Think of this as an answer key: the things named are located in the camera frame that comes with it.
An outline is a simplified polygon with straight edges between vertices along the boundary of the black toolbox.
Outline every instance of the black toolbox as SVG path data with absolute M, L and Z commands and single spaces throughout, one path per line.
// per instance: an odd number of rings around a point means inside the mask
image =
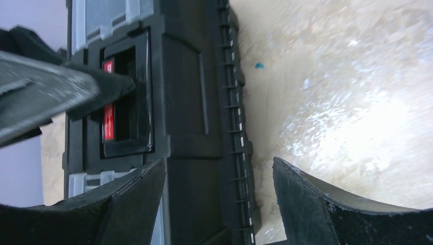
M 152 244 L 255 243 L 260 208 L 228 1 L 67 6 L 70 60 L 129 75 L 136 89 L 87 118 L 66 120 L 65 198 L 162 158 L 167 177 L 154 230 L 161 239 Z

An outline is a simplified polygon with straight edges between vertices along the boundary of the blue debris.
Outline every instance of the blue debris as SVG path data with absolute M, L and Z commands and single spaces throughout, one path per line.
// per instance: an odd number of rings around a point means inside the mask
M 264 65 L 262 63 L 258 62 L 254 68 L 256 68 L 256 69 L 264 69 Z

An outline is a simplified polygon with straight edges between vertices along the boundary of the concrete floor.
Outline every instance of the concrete floor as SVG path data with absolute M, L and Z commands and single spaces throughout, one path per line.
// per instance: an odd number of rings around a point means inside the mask
M 355 194 L 433 206 L 428 0 L 231 0 L 240 21 L 257 244 L 285 238 L 272 158 Z M 43 128 L 46 204 L 63 198 L 64 116 Z

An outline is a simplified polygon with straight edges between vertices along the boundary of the red strip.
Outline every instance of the red strip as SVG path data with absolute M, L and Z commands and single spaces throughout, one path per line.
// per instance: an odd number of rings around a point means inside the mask
M 104 63 L 104 71 L 113 73 L 114 62 L 109 60 Z M 104 108 L 104 140 L 114 139 L 114 106 L 110 103 Z

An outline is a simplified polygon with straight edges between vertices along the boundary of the black plastic case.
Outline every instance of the black plastic case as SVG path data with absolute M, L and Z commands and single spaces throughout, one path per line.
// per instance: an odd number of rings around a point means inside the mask
M 261 219 L 237 32 L 227 0 L 155 0 L 152 16 L 69 55 L 94 68 L 114 57 L 114 71 L 137 88 L 115 102 L 113 140 L 103 140 L 104 109 L 67 120 L 65 197 L 70 174 L 127 172 L 163 158 L 165 244 L 255 243 Z

